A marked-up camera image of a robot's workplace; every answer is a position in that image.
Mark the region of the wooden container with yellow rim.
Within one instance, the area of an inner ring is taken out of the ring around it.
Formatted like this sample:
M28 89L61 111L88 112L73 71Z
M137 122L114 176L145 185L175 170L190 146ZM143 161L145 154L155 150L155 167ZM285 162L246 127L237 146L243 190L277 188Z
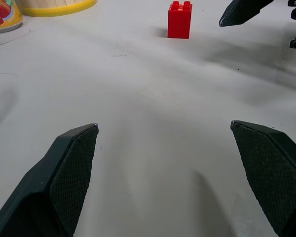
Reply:
M22 13L31 17L54 17L86 10L97 0L15 0Z

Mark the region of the fruit print tin can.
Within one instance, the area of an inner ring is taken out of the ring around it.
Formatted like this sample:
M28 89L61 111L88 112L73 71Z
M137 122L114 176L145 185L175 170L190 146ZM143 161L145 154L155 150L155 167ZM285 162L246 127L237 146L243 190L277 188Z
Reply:
M0 33L15 30L23 22L15 0L0 0Z

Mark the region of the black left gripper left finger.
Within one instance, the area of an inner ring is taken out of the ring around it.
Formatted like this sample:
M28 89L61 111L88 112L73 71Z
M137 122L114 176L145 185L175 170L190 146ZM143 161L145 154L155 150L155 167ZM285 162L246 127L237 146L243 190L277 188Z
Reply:
M73 237L89 188L97 124L58 136L0 210L0 237Z

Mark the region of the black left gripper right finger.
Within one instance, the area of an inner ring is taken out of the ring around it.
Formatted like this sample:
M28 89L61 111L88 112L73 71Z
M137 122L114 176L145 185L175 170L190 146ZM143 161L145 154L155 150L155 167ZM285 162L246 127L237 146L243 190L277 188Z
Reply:
M285 133L233 120L249 185L278 237L296 237L296 143Z

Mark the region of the red toy brick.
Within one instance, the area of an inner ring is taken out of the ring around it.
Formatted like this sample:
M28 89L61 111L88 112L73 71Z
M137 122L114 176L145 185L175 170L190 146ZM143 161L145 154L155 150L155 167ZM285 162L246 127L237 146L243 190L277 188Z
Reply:
M173 1L168 10L167 38L189 39L192 3Z

